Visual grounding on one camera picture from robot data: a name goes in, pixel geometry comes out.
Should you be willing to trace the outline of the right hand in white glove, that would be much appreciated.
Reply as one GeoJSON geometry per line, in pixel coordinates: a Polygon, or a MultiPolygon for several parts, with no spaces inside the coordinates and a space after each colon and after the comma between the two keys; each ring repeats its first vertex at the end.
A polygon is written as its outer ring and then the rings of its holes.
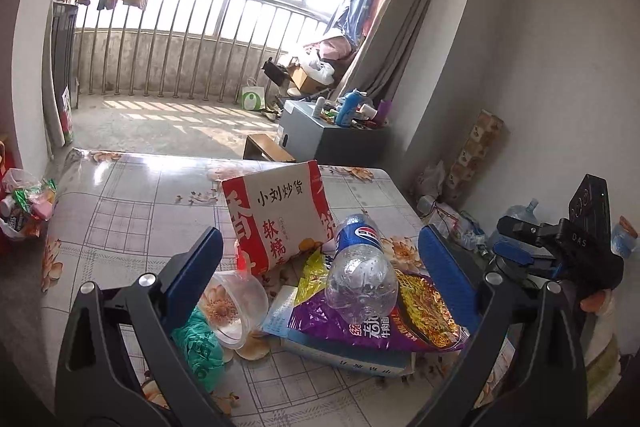
{"type": "Polygon", "coordinates": [[[611,289],[605,289],[604,291],[596,291],[591,296],[582,299],[580,309],[586,313],[602,315],[608,313],[612,303],[614,303],[613,293],[611,289]]]}

